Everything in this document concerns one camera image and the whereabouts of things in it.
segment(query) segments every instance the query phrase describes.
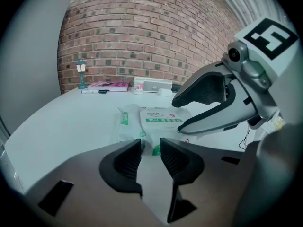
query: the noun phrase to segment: marker pen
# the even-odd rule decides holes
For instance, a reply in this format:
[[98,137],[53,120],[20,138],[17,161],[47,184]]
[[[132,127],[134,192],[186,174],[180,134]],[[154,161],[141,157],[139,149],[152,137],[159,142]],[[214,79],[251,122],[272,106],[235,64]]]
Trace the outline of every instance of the marker pen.
[[105,90],[81,90],[81,93],[84,94],[90,94],[90,93],[101,93],[101,94],[105,94],[107,91]]

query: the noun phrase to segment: notebook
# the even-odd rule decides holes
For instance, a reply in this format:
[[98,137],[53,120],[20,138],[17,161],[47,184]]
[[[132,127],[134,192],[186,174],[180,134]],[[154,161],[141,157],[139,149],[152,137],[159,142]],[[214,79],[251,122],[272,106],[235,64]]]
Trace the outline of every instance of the notebook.
[[88,86],[88,90],[109,90],[113,92],[127,92],[128,82],[95,82]]

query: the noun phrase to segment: cable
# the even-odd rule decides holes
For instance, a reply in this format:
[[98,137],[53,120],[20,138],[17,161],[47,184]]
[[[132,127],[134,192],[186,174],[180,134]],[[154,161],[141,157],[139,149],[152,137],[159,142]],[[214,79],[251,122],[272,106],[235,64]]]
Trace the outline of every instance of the cable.
[[[247,132],[246,132],[246,135],[245,135],[245,138],[239,143],[239,148],[241,148],[242,150],[246,150],[246,142],[247,142],[247,136],[248,134],[250,133],[250,127],[247,127]],[[245,145],[245,148],[241,147],[240,145],[242,144],[242,142],[244,142],[244,145]]]

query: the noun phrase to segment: teal lamp post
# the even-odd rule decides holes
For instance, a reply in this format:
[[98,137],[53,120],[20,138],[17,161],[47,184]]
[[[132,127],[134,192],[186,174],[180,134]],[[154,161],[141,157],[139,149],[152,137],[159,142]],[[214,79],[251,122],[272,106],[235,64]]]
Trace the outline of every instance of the teal lamp post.
[[86,63],[85,63],[85,61],[81,60],[81,61],[77,62],[76,66],[77,66],[78,73],[80,73],[80,83],[81,83],[78,86],[78,88],[85,89],[85,88],[87,88],[87,84],[84,83],[83,73],[85,72]]

